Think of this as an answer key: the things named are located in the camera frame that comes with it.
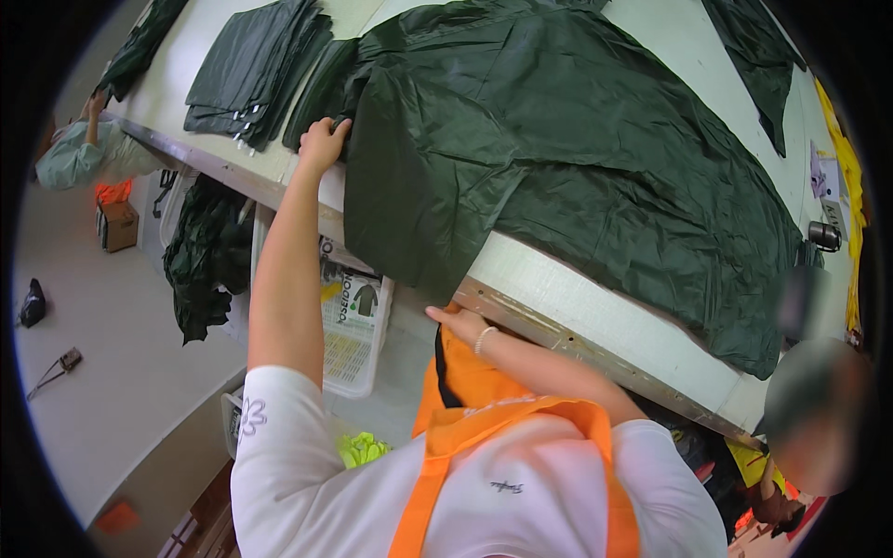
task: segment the orange apron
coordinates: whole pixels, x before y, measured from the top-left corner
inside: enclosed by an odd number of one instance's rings
[[[455,312],[451,305],[448,311]],[[425,371],[413,437],[425,436],[425,457],[415,488],[397,525],[388,558],[421,555],[434,503],[450,459],[500,429],[533,413],[564,417],[598,448],[605,464],[608,501],[608,558],[638,556],[638,527],[632,504],[611,464],[611,425],[599,405],[582,399],[534,396],[503,372],[478,358],[446,327],[438,330],[435,356]]]

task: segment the thermos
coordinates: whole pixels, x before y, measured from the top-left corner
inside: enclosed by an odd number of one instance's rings
[[[840,231],[833,225],[827,225],[819,221],[809,221],[806,235],[823,252],[837,252],[840,249]]]

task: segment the hand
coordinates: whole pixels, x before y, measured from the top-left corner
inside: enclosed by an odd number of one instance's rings
[[[105,92],[100,89],[96,91],[88,100],[87,107],[89,115],[93,118],[99,116],[99,113],[105,108]]]
[[[326,117],[311,124],[310,129],[301,134],[301,147],[297,150],[297,154],[301,157],[297,164],[299,167],[310,168],[323,174],[338,160],[351,121],[347,119],[341,122],[335,132],[331,133],[333,122],[334,120]]]
[[[464,308],[458,314],[444,312],[434,306],[425,308],[425,313],[434,321],[444,324],[450,328],[456,337],[464,342],[467,346],[474,347],[481,331],[490,327],[489,324],[480,317],[480,314],[465,310]]]

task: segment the white t-shirt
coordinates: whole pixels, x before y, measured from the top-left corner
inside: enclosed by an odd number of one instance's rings
[[[386,556],[424,454],[424,435],[345,470],[322,395],[281,366],[248,372],[232,515],[245,558]],[[643,556],[725,556],[706,490],[652,421],[611,430],[614,474],[626,489]],[[455,456],[430,518],[429,558],[605,556],[601,457],[572,423],[543,415]]]

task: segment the cardboard box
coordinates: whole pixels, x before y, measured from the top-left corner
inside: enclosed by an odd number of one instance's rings
[[[106,252],[117,252],[137,244],[139,215],[127,202],[96,207],[96,235]]]

